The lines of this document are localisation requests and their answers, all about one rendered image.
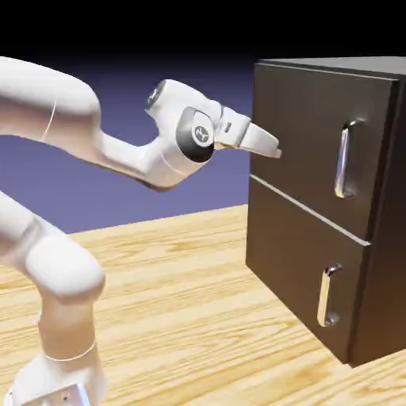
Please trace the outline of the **dark cabinet door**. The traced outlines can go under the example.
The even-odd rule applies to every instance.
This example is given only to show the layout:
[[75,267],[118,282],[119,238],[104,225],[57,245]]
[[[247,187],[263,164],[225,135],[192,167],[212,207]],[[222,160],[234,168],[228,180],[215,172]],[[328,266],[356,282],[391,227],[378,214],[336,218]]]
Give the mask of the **dark cabinet door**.
[[[399,85],[393,78],[258,64],[254,122],[278,138],[282,156],[255,156],[251,173],[359,239],[370,239]],[[364,123],[352,134],[346,177],[354,195],[341,199],[334,193],[340,136],[356,118]]]
[[[249,180],[246,264],[278,299],[341,362],[350,361],[358,282],[370,253],[367,243],[332,227],[299,205]],[[317,322],[320,278],[330,265],[342,269],[331,280],[329,310],[339,321]]]

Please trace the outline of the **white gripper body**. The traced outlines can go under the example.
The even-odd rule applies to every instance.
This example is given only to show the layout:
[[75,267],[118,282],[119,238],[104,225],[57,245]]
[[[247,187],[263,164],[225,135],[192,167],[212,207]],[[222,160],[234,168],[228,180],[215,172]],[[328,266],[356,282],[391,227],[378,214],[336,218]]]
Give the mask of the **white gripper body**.
[[282,155],[278,138],[252,122],[247,126],[239,148],[272,159],[279,159]]

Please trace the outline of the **dark wood cabinet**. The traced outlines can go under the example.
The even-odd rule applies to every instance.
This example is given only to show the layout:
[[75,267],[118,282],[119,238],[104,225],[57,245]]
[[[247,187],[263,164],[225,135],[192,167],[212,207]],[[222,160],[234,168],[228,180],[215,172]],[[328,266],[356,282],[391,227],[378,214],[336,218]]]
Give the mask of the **dark wood cabinet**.
[[261,59],[260,63],[334,71],[399,81],[391,131],[381,160],[379,193],[370,239],[359,239],[302,202],[259,180],[289,201],[356,239],[370,253],[358,282],[350,341],[350,361],[360,366],[406,349],[406,57],[365,56],[304,59]]

